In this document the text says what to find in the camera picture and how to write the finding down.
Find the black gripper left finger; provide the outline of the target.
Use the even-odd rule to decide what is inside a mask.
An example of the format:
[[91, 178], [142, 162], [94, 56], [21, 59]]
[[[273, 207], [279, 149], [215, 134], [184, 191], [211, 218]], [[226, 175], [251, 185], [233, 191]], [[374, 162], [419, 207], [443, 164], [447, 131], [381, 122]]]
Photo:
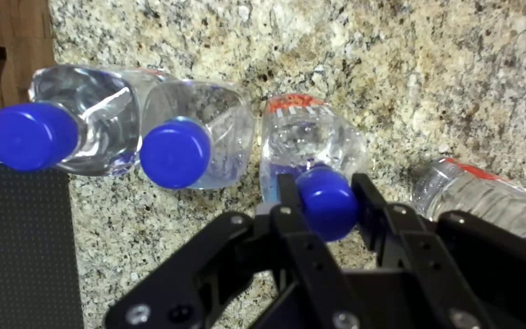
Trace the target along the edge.
[[275, 301], [251, 329], [361, 329], [346, 277], [302, 215], [301, 189], [277, 178], [279, 204], [249, 218], [222, 213], [105, 313], [105, 329], [209, 329], [259, 273]]

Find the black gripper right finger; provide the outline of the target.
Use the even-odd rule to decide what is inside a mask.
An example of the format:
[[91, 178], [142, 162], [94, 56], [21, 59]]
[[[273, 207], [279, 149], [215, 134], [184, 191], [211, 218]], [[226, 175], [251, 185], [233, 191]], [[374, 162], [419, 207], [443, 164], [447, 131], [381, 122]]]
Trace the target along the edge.
[[368, 329], [526, 329], [526, 240], [461, 211], [430, 224], [363, 175], [352, 193], [375, 255], [350, 277]]

